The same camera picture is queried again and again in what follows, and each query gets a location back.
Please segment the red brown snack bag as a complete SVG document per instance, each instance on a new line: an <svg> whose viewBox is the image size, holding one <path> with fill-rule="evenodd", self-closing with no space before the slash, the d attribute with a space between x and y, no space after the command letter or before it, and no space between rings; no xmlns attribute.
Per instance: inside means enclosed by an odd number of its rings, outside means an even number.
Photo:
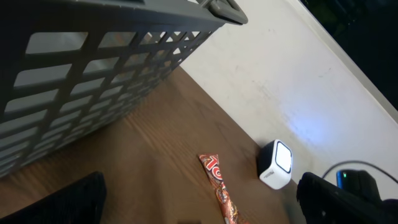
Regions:
<svg viewBox="0 0 398 224"><path fill-rule="evenodd" d="M214 188L221 214L226 224L248 224L239 213L236 205L229 196L220 171L220 161L217 154L199 154L198 158Z"/></svg>

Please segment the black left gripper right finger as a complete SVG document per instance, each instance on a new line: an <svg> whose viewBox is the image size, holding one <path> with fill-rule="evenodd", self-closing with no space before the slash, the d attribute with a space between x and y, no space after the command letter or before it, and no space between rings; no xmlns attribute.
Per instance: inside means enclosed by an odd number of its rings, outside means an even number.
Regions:
<svg viewBox="0 0 398 224"><path fill-rule="evenodd" d="M299 180L296 198L307 223L397 224L396 199L367 202L311 172Z"/></svg>

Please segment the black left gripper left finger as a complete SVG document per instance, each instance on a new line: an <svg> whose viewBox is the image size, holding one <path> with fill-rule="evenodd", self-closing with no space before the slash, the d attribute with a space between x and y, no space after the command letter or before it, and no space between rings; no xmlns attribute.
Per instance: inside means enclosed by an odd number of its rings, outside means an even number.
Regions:
<svg viewBox="0 0 398 224"><path fill-rule="evenodd" d="M32 205L1 218L1 224L99 224L106 193L103 173L93 172Z"/></svg>

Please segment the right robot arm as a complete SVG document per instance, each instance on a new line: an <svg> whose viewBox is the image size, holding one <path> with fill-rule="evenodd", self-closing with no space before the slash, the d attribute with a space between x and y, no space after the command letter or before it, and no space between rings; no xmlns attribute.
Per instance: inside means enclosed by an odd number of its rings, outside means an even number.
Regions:
<svg viewBox="0 0 398 224"><path fill-rule="evenodd" d="M376 180L365 170L339 170L337 186L367 202L381 203Z"/></svg>

